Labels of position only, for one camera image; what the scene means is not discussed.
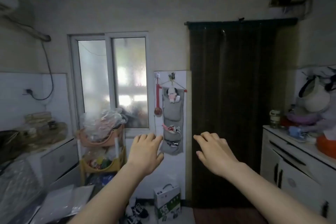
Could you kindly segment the person's left hand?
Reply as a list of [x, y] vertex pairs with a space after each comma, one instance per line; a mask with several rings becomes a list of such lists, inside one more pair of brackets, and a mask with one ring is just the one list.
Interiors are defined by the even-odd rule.
[[138, 135], [130, 148], [126, 166], [142, 179], [150, 175], [160, 164], [156, 164], [163, 136], [154, 133]]

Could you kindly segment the green lidded jar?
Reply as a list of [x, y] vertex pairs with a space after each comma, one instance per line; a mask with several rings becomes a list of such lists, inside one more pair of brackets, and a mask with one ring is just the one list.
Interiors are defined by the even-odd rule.
[[281, 111], [273, 109], [269, 112], [269, 116], [270, 116], [270, 127], [279, 128], [280, 119], [281, 119]]

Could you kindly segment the blue small packet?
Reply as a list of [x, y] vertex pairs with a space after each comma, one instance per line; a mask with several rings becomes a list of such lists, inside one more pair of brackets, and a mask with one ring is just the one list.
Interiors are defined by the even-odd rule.
[[301, 128], [296, 127], [296, 126], [289, 126], [288, 127], [288, 134], [289, 134], [289, 136], [297, 138], [297, 139], [302, 140], [302, 138], [304, 138], [304, 136], [302, 135]]

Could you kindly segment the black white sneakers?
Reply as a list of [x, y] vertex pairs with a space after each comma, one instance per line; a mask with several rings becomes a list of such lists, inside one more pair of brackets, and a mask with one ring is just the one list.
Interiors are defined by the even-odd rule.
[[126, 206], [124, 215], [120, 224], [148, 224], [149, 213], [139, 200], [135, 197], [131, 198]]

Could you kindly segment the orange tiered plastic rack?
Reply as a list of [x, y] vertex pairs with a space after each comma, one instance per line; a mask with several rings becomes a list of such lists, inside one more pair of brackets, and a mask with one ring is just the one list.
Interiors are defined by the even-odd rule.
[[124, 124], [96, 141], [91, 140], [82, 128], [77, 131], [76, 139], [83, 185], [91, 174], [117, 173], [127, 162]]

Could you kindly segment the orange plastic container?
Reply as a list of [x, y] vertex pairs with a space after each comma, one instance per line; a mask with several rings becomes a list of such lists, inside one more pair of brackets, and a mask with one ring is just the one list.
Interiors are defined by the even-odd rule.
[[336, 140], [329, 140], [322, 134], [317, 137], [316, 147], [321, 153], [336, 159]]

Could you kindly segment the red hanging ornament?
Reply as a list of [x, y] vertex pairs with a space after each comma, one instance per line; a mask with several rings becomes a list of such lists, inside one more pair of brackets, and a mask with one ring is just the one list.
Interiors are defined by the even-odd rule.
[[160, 88], [161, 86], [159, 85], [159, 74], [156, 74], [156, 92], [155, 92], [155, 96], [156, 96], [156, 105], [155, 105], [155, 109], [154, 109], [154, 114], [157, 117], [162, 116], [162, 109], [160, 107]]

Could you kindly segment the grey hanging pocket organiser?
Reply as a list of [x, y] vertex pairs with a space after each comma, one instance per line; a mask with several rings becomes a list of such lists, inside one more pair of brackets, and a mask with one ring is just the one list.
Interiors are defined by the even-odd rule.
[[166, 93], [168, 88], [162, 86], [163, 142], [161, 151], [176, 156], [183, 152], [184, 91], [176, 88], [178, 96], [175, 103], [170, 103]]

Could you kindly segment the person's right forearm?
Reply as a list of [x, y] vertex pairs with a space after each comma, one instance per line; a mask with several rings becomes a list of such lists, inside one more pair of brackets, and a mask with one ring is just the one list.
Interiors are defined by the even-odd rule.
[[246, 164], [236, 162], [223, 175], [268, 220], [270, 224], [328, 224]]

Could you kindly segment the person's right hand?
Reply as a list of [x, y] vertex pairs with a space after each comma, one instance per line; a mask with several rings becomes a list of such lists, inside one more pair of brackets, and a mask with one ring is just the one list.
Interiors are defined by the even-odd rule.
[[204, 166], [215, 175], [230, 181], [234, 176], [235, 168], [239, 165], [239, 161], [234, 156], [227, 141], [220, 138], [217, 133], [209, 132], [194, 135], [193, 138], [208, 160], [208, 165]]

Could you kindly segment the wooden hanger with red tips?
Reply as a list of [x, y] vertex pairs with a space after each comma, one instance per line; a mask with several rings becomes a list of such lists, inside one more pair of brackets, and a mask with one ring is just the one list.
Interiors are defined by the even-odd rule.
[[161, 89], [162, 86], [164, 84], [167, 84], [167, 83], [170, 83], [172, 86], [179, 86], [179, 89], [182, 89], [185, 93], [187, 93], [187, 89], [185, 87], [183, 87], [182, 85], [180, 85], [178, 82], [176, 82], [175, 80], [169, 80], [169, 81], [166, 81], [166, 82], [163, 82], [163, 83], [157, 83], [158, 87]]

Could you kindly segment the dark plastic bag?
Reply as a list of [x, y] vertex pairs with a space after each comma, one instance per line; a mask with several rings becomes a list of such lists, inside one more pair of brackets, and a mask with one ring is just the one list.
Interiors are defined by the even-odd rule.
[[0, 165], [14, 160], [25, 152], [27, 145], [20, 131], [0, 131]]

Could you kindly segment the white flat plastic bags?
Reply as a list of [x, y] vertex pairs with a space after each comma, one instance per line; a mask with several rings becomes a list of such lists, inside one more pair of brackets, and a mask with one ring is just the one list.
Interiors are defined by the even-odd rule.
[[94, 185], [69, 185], [49, 192], [29, 224], [50, 224], [78, 214], [88, 203]]

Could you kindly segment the small plush toy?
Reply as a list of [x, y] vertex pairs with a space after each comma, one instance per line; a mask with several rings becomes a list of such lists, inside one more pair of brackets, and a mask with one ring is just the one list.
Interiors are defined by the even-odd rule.
[[166, 93], [167, 93], [170, 103], [175, 103], [176, 98], [178, 96], [177, 89], [174, 86], [171, 86], [166, 90]]

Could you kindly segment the white low cabinet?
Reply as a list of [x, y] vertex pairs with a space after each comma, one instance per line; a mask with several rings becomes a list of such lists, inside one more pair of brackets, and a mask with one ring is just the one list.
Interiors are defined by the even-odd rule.
[[76, 139], [65, 139], [41, 152], [26, 157], [40, 185], [57, 190], [68, 185], [81, 186], [79, 155]]

